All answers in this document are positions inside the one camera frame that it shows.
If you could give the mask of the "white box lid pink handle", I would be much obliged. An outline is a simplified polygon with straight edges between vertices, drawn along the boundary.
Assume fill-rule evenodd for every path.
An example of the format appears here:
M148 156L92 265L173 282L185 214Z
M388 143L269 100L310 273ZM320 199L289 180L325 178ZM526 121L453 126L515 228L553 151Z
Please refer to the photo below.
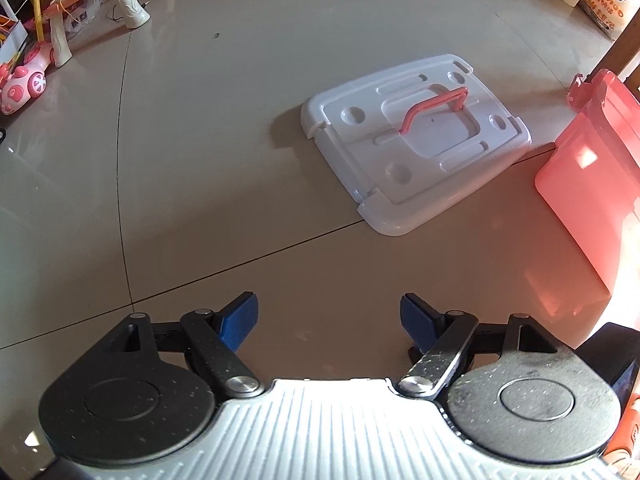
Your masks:
M461 202L532 146L521 118L452 54L318 93L304 103L300 124L360 217L386 236Z

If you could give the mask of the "pink plastic storage box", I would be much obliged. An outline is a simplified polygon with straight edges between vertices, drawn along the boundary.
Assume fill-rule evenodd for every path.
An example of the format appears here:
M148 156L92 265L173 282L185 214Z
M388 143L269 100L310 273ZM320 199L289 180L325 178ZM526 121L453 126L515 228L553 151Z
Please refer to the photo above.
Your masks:
M610 70L567 101L577 115L535 186L612 292L639 277L639 102Z

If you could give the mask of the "yellow hoop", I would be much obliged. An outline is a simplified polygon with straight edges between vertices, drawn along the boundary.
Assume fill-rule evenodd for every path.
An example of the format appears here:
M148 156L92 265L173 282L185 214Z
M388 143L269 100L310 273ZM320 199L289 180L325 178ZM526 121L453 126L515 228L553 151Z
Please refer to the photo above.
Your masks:
M32 7L34 8L34 23L37 35L37 41L42 44L46 38L44 38L41 2L40 0L32 0Z

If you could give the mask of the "printed plastic bag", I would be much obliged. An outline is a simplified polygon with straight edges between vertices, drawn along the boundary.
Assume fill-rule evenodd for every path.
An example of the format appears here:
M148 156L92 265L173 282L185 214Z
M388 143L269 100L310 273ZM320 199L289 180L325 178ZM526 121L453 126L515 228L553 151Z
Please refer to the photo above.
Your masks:
M580 0L582 10L608 38L617 40L639 9L639 0Z

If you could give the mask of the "orange slipper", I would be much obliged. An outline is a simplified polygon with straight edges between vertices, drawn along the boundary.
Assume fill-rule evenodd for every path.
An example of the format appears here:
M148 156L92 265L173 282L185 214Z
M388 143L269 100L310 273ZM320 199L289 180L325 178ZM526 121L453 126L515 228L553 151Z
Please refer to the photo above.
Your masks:
M639 465L639 396L633 394L620 423L603 455L623 479L638 480Z

